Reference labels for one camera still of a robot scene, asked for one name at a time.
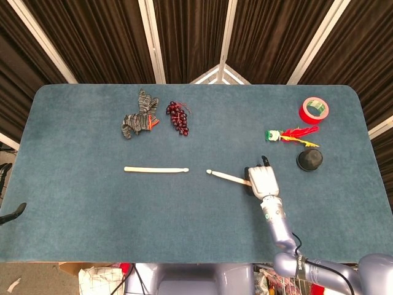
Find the dark curtain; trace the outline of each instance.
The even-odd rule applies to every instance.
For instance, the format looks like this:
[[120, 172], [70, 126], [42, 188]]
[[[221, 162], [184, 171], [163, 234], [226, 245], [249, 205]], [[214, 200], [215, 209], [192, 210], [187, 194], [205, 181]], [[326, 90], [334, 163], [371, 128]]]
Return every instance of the dark curtain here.
[[393, 211], [393, 128], [374, 138], [372, 144]]
[[7, 1], [0, 30], [0, 132], [20, 142], [36, 91], [66, 80]]
[[351, 1], [299, 84], [350, 85], [369, 129], [392, 116], [393, 0]]
[[252, 84], [286, 84], [332, 3], [238, 1], [227, 64]]
[[154, 0], [166, 83], [190, 83], [220, 63], [228, 0]]
[[138, 0], [24, 0], [80, 83], [155, 83]]

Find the cable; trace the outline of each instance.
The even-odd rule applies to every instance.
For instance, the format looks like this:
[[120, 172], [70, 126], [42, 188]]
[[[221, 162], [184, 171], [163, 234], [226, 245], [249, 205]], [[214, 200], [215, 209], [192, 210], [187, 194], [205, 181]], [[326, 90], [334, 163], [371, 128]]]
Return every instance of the cable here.
[[14, 150], [14, 149], [0, 148], [0, 152], [8, 152], [9, 154], [16, 154], [18, 151]]
[[[294, 235], [294, 237], [297, 238], [297, 240], [299, 241], [299, 245], [295, 249], [295, 254], [296, 254], [296, 256], [298, 256], [297, 255], [297, 251], [302, 246], [302, 240], [297, 235], [295, 235], [294, 233], [292, 233], [292, 235]], [[336, 275], [339, 275], [347, 283], [349, 289], [351, 290], [351, 295], [355, 295], [354, 288], [352, 287], [351, 282], [349, 282], [349, 280], [346, 277], [344, 277], [344, 275], [342, 273], [339, 273], [337, 270], [331, 269], [330, 267], [311, 262], [308, 259], [306, 259], [306, 263], [308, 263], [308, 264], [310, 264], [312, 266], [320, 267], [320, 268], [325, 269], [325, 270], [329, 270], [329, 271], [335, 273]]]
[[136, 269], [136, 267], [135, 267], [135, 272], [136, 272], [136, 275], [138, 276], [138, 278], [139, 278], [139, 282], [140, 282], [140, 284], [141, 284], [141, 288], [142, 288], [142, 292], [143, 292], [143, 295], [146, 295], [146, 293], [145, 293], [145, 288], [144, 288], [144, 283], [143, 283], [143, 281], [142, 281], [142, 278], [141, 278], [141, 275], [139, 274], [139, 272], [138, 272], [138, 270]]
[[114, 295], [115, 292], [117, 291], [117, 289], [119, 289], [120, 286], [121, 286], [122, 284], [124, 284], [124, 282], [127, 280], [127, 278], [132, 274], [134, 268], [135, 268], [135, 264], [132, 263], [130, 272], [124, 277], [124, 279], [120, 282], [120, 284], [117, 285], [116, 289], [113, 290], [113, 292], [111, 292], [111, 295]]
[[297, 238], [297, 240], [299, 241], [299, 245], [296, 247], [296, 249], [295, 249], [295, 254], [296, 254], [296, 256], [298, 256], [298, 254], [297, 254], [297, 251], [300, 249], [300, 247], [302, 246], [302, 241], [300, 240], [300, 238], [297, 236], [297, 235], [295, 235], [295, 233], [292, 233], [292, 235], [294, 235], [295, 236], [295, 238]]

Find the wooden stick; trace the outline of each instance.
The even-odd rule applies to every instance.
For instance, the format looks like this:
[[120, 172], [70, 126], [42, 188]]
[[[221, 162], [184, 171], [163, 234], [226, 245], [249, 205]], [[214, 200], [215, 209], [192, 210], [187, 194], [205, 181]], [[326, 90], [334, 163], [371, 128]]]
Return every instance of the wooden stick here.
[[147, 167], [124, 167], [125, 172], [143, 173], [179, 173], [188, 172], [188, 168], [147, 168]]
[[234, 181], [236, 183], [240, 183], [240, 184], [243, 184], [245, 186], [251, 186], [251, 182], [250, 181], [242, 179], [242, 178], [238, 178], [238, 177], [235, 177], [235, 176], [232, 176], [232, 175], [228, 175], [228, 174], [225, 174], [225, 173], [221, 173], [221, 172], [217, 172], [217, 171], [212, 171], [210, 169], [207, 169], [206, 172], [207, 172], [207, 174], [213, 174], [213, 175], [215, 175], [217, 177], [221, 177], [221, 178], [226, 179], [226, 180]]

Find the red grapes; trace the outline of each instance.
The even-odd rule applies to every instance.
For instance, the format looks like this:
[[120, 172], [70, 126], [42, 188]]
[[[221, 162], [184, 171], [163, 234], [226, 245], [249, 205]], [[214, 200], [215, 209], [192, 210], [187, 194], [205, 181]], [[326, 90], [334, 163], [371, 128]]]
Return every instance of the red grapes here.
[[187, 114], [180, 103], [171, 101], [166, 107], [166, 114], [171, 115], [171, 122], [180, 135], [189, 135], [190, 129], [187, 127]]

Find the red tape roll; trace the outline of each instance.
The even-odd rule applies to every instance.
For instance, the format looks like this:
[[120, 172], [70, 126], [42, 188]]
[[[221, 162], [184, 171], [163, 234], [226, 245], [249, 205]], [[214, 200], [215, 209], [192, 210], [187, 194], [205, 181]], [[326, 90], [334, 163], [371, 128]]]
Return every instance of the red tape roll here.
[[[313, 108], [317, 109], [319, 112], [319, 116], [312, 115], [308, 110], [307, 107], [312, 106]], [[329, 114], [329, 106], [325, 101], [318, 97], [309, 97], [307, 98], [302, 106], [299, 109], [299, 116], [300, 118], [310, 125], [316, 125], [321, 123]]]

